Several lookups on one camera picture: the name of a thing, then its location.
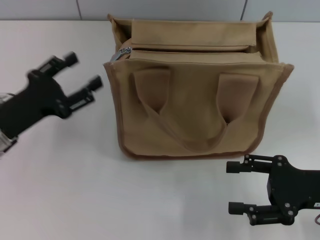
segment cable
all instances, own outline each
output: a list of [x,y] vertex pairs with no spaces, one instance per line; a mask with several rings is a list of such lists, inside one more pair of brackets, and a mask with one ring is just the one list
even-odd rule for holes
[[318,225],[320,225],[319,219],[320,219],[320,214],[314,219],[314,222]]

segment brown bag trim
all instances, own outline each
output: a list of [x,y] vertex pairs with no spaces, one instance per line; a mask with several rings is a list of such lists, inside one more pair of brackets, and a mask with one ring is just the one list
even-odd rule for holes
[[113,97],[114,102],[114,108],[115,108],[115,117],[116,117],[116,126],[117,126],[117,135],[118,135],[118,143],[120,146],[120,149],[122,152],[128,156],[129,158],[133,158],[136,160],[168,160],[168,159],[175,159],[175,160],[191,160],[191,159],[222,159],[222,158],[236,158],[243,156],[245,154],[249,154],[253,152],[258,145],[260,144],[264,132],[265,132],[265,126],[267,121],[267,116],[271,110],[271,107],[274,104],[274,101],[276,100],[276,97],[278,96],[281,87],[286,82],[287,78],[291,74],[291,72],[294,70],[294,66],[291,64],[286,64],[283,68],[282,74],[277,79],[276,83],[274,84],[274,87],[271,91],[271,94],[269,98],[267,99],[263,110],[261,112],[260,118],[259,118],[259,124],[258,124],[258,135],[256,139],[253,141],[251,146],[245,150],[245,151],[234,151],[234,152],[223,152],[223,153],[212,153],[212,154],[206,154],[206,155],[194,155],[194,156],[148,156],[148,155],[137,155],[132,152],[130,152],[126,146],[124,145],[123,140],[123,120],[122,120],[122,112],[121,112],[121,101],[120,101],[120,86],[119,82],[117,81],[115,69],[113,67],[112,62],[107,62],[104,64],[104,68],[106,70],[107,76],[109,78],[110,87],[111,87],[111,93]]

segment tile grout line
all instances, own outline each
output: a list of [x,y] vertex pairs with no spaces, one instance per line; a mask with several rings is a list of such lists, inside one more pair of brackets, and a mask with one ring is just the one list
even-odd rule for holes
[[241,13],[241,17],[240,17],[240,21],[242,21],[242,19],[244,18],[246,7],[247,7],[247,3],[248,3],[248,0],[245,0],[244,6],[243,6],[243,9],[242,9],[242,13]]
[[80,10],[80,6],[79,6],[79,0],[75,0],[75,2],[76,2],[76,7],[78,8],[78,13],[79,13],[79,16],[80,16],[80,20],[82,20],[81,10]]

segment robotic arm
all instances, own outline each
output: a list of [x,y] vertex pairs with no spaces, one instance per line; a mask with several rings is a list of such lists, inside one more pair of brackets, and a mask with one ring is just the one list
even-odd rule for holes
[[292,225],[302,209],[320,209],[320,171],[293,167],[285,156],[245,155],[243,163],[228,161],[226,172],[269,174],[268,198],[271,205],[257,206],[229,202],[229,214],[247,214],[252,226],[264,224]]
[[53,56],[27,74],[27,87],[0,100],[0,153],[8,151],[26,129],[42,118],[55,115],[66,119],[78,109],[95,101],[93,92],[103,86],[100,76],[70,96],[66,96],[53,77],[78,62],[74,52],[64,60]]

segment bag handle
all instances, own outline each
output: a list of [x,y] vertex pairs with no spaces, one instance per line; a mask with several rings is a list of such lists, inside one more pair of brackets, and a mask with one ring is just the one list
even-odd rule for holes
[[247,111],[259,79],[256,76],[245,78],[244,76],[248,75],[237,77],[238,75],[240,74],[220,75],[216,104],[220,114],[221,128],[217,135],[205,140],[187,140],[177,134],[161,115],[168,103],[170,70],[149,68],[133,73],[137,96],[148,116],[180,146],[194,153],[207,152],[218,145],[227,130],[225,120],[234,121]]

